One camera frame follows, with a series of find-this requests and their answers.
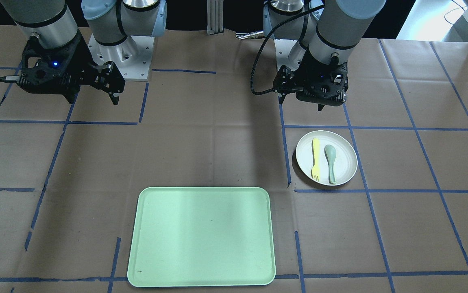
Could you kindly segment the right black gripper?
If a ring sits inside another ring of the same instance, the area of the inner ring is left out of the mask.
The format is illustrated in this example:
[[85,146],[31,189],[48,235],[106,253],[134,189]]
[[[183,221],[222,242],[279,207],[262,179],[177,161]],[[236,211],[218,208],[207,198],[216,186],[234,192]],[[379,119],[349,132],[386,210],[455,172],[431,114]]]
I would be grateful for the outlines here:
[[80,31],[59,48],[44,48],[38,37],[29,37],[17,81],[28,93],[62,95],[70,105],[76,102],[81,85],[89,85],[106,92],[117,106],[125,84],[114,62],[98,65],[93,61]]

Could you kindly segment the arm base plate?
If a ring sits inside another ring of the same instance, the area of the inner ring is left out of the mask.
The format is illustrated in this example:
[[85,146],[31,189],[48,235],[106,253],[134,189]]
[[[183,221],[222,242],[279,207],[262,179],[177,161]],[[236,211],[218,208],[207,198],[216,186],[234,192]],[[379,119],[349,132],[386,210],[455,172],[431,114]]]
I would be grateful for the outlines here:
[[292,74],[300,67],[307,46],[294,39],[275,39],[276,69],[286,66]]
[[88,47],[98,65],[114,62],[126,81],[148,81],[155,40],[155,37],[129,36],[122,44],[104,46],[91,35]]

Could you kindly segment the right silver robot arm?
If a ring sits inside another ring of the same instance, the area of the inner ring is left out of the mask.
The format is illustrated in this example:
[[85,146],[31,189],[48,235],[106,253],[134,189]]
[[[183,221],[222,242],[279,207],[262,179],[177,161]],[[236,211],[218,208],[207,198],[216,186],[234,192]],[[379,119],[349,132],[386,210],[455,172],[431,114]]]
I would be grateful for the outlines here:
[[88,45],[64,0],[2,0],[28,38],[20,74],[5,78],[31,94],[55,94],[73,104],[82,85],[104,91],[119,103],[127,80],[147,78],[148,48],[141,39],[164,34],[165,0],[83,0],[81,9],[94,38]]

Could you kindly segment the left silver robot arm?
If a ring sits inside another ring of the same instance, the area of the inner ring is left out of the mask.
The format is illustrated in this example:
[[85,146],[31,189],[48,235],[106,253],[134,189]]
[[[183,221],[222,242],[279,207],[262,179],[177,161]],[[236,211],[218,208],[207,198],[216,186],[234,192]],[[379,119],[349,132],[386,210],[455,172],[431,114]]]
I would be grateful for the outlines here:
[[341,106],[349,88],[348,60],[384,0],[269,0],[263,6],[265,41],[275,41],[278,71],[268,90],[279,104],[299,101]]

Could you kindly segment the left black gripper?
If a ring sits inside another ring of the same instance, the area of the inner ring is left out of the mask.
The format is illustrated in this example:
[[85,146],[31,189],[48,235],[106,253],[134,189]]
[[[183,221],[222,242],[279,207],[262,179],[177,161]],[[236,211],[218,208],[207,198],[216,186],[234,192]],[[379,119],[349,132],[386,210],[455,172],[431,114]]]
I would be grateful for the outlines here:
[[346,102],[348,89],[348,63],[338,64],[338,56],[328,58],[327,64],[319,62],[306,50],[295,74],[282,66],[273,82],[282,105],[285,96],[295,93],[297,100],[315,103],[318,111],[324,106],[341,106]]

